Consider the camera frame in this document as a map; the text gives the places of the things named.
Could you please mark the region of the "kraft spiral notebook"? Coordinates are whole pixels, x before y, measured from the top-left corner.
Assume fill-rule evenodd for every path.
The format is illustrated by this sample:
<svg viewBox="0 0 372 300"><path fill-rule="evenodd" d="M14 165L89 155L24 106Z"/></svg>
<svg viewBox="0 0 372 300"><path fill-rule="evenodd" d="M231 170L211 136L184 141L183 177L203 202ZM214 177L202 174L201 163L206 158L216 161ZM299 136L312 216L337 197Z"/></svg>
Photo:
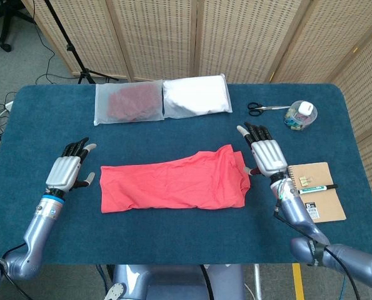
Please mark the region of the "kraft spiral notebook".
<svg viewBox="0 0 372 300"><path fill-rule="evenodd" d="M326 162L288 166L288 173L297 190L334 184ZM303 176L312 177L312 182L308 186L301 185L299 178ZM299 196L312 220L316 223L346 219L336 189L299 194Z"/></svg>

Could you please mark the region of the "white earbuds case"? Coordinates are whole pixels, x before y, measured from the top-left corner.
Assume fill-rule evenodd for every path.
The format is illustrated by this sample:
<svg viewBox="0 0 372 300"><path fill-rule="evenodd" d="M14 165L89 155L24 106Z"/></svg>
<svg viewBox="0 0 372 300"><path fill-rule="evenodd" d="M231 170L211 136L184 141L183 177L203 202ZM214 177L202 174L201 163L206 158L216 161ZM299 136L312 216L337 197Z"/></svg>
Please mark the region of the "white earbuds case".
<svg viewBox="0 0 372 300"><path fill-rule="evenodd" d="M314 105L308 101L301 101L298 108L298 113L304 116L310 116L313 112Z"/></svg>

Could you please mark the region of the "coral red t-shirt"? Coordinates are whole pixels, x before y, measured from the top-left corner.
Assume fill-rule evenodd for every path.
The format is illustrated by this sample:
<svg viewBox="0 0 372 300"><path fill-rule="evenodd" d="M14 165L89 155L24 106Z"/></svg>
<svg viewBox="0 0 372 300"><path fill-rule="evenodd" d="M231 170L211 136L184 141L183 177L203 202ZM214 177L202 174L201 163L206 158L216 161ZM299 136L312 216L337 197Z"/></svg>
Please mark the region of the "coral red t-shirt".
<svg viewBox="0 0 372 300"><path fill-rule="evenodd" d="M101 167L101 211L242 208L251 187L243 155L227 144L174 161Z"/></svg>

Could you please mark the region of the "black tripod stand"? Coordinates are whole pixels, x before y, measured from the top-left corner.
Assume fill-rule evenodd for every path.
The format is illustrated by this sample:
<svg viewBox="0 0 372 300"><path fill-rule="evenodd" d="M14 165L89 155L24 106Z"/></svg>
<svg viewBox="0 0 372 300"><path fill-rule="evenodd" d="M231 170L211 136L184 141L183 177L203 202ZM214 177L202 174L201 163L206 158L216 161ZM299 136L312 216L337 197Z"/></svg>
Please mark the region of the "black tripod stand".
<svg viewBox="0 0 372 300"><path fill-rule="evenodd" d="M95 80L92 78L92 74L93 75L98 75L98 76L102 76L103 78L107 79L108 81L109 80L113 80L113 81L119 81L118 78L115 78L115 77L112 77L112 76L108 76L106 74L102 74L100 72L96 72L96 71L93 71L93 70L90 70L88 68L86 68L81 60L81 58L79 57L79 54L74 46L74 44L71 42L66 30L64 29L63 27L63 24L61 23L58 15L56 14L56 11L54 10L50 0L44 0L44 3L46 4L49 12L51 13L55 23L58 25L58 28L61 32L61 34L63 35L65 41L66 41L66 50L68 52L71 52L72 55L74 56L77 64L79 65L81 71L79 73L79 79L78 79L78 84L81 84L82 83L82 80L83 79L86 79L88 83L90 84L96 84Z"/></svg>

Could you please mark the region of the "grey table leg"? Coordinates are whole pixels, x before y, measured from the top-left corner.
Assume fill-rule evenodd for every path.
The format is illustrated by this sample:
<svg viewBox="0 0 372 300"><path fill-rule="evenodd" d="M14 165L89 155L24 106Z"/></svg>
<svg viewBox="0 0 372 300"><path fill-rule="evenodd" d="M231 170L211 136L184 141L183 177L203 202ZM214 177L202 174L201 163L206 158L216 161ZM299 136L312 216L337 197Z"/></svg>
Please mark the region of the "grey table leg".
<svg viewBox="0 0 372 300"><path fill-rule="evenodd" d="M259 264L253 264L255 299L262 300L261 276Z"/></svg>

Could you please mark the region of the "frosted bag with white garment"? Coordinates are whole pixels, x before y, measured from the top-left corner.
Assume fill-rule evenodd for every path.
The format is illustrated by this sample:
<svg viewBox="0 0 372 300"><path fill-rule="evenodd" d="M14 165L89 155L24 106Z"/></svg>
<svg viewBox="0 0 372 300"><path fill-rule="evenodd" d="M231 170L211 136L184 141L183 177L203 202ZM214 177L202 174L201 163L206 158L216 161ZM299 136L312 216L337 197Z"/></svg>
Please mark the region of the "frosted bag with white garment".
<svg viewBox="0 0 372 300"><path fill-rule="evenodd" d="M163 106L165 119L233 112L224 74L164 80Z"/></svg>

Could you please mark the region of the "blue carpet table cover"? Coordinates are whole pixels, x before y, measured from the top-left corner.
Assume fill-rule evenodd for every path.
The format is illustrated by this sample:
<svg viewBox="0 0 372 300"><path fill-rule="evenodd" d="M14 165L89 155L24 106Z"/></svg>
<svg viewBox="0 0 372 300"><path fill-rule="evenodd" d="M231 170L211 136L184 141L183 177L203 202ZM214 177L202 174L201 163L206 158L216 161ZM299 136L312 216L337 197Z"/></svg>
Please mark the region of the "blue carpet table cover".
<svg viewBox="0 0 372 300"><path fill-rule="evenodd" d="M284 123L288 109L250 116L251 102L291 106L295 88L232 84L232 113L158 122L95 126L91 84L25 86L14 98L0 146L0 257L21 244L45 190L49 171L64 147L89 138L96 149L79 173L100 175L101 166L172 161L225 144L254 159L236 126L266 126L291 164L326 162L338 185L344 221L319 225L328 239L372 254L372 193L341 90L304 87L302 98L317 109L301 131ZM69 192L46 243L46 264L291 263L296 231L273 217L269 180L251 178L246 205L239 209L132 209L103 214L95 179Z"/></svg>

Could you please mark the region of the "wicker folding screen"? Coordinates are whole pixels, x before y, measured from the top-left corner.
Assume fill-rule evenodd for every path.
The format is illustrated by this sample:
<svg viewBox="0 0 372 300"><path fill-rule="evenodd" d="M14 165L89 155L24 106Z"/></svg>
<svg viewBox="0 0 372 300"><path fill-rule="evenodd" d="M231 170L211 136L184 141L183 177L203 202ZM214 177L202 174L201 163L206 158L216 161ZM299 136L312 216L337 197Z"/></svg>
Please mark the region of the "wicker folding screen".
<svg viewBox="0 0 372 300"><path fill-rule="evenodd" d="M330 86L372 33L372 0L50 0L82 62L130 81L224 74L239 87ZM23 0L73 75L44 0Z"/></svg>

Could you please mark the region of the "black-handled scissors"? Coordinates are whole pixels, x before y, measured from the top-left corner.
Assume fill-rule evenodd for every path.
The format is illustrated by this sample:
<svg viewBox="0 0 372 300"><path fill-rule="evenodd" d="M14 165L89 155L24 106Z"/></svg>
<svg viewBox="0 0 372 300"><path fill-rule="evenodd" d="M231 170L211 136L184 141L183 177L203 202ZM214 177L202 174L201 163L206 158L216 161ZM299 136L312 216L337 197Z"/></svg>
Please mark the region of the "black-handled scissors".
<svg viewBox="0 0 372 300"><path fill-rule="evenodd" d="M251 102L247 105L250 116L260 116L264 111L273 111L288 109L290 106L264 106L257 102Z"/></svg>

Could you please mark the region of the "clear jar of binder clips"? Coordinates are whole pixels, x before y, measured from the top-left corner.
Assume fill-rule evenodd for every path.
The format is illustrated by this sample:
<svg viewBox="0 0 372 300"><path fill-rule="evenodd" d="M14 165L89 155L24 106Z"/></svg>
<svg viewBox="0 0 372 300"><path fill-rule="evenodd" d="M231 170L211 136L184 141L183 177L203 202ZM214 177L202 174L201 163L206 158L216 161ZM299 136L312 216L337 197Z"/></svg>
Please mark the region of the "clear jar of binder clips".
<svg viewBox="0 0 372 300"><path fill-rule="evenodd" d="M313 112L310 116L304 116L298 113L299 104L301 101L296 101L292 103L290 108L288 108L285 116L284 123L292 130L301 131L306 127L310 126L317 118L318 112L314 106Z"/></svg>

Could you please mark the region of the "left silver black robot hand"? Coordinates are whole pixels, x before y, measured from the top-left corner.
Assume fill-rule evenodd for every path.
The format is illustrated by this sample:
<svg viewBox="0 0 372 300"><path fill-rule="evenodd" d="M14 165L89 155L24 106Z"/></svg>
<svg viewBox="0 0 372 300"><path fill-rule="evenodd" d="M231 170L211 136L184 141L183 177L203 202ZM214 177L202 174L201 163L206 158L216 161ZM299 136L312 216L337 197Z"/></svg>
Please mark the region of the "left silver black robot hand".
<svg viewBox="0 0 372 300"><path fill-rule="evenodd" d="M94 180L95 173L91 172L83 181L78 179L79 170L87 155L96 148L96 144L88 144L88 137L65 146L62 154L55 160L46 179L46 192L62 196L67 192L88 187Z"/></svg>

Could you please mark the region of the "blue-grey robot torso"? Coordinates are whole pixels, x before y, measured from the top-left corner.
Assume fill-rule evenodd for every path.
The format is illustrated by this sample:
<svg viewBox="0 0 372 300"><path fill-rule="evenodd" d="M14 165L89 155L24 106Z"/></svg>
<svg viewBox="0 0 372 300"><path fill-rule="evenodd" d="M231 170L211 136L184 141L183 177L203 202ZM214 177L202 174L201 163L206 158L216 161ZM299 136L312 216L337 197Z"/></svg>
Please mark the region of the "blue-grey robot torso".
<svg viewBox="0 0 372 300"><path fill-rule="evenodd" d="M240 264L107 266L107 300L245 300Z"/></svg>

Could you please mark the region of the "green whiteboard marker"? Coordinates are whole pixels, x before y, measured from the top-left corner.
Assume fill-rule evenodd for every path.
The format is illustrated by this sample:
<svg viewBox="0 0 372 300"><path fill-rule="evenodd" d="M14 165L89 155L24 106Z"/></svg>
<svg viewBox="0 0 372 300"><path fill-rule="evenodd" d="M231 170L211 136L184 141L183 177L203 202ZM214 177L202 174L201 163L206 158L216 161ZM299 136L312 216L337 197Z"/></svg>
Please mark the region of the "green whiteboard marker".
<svg viewBox="0 0 372 300"><path fill-rule="evenodd" d="M298 193L299 194L317 193L317 192L327 191L327 190L336 189L336 188L338 188L337 184L330 184L330 185L316 186L316 187L306 187L306 188L298 190Z"/></svg>

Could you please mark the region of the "black office chair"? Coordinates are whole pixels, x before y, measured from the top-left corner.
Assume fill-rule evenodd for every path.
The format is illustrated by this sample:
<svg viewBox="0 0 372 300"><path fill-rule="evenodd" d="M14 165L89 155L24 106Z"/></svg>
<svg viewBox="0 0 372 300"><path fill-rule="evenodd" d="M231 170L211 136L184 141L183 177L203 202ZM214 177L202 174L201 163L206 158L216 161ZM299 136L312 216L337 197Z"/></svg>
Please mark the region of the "black office chair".
<svg viewBox="0 0 372 300"><path fill-rule="evenodd" d="M25 8L21 0L0 0L0 18L3 18L3 26L0 35L0 48L7 53L11 51L11 46L6 43L11 19L20 18L31 24L34 24L32 17L21 12Z"/></svg>

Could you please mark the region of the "frosted bag with maroon garment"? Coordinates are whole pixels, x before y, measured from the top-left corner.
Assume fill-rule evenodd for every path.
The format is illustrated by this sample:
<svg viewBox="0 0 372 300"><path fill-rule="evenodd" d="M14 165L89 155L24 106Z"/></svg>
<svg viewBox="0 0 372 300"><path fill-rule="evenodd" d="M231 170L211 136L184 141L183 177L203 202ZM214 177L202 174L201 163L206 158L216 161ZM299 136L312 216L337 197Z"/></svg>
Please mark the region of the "frosted bag with maroon garment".
<svg viewBox="0 0 372 300"><path fill-rule="evenodd" d="M162 121L162 80L97 84L94 125Z"/></svg>

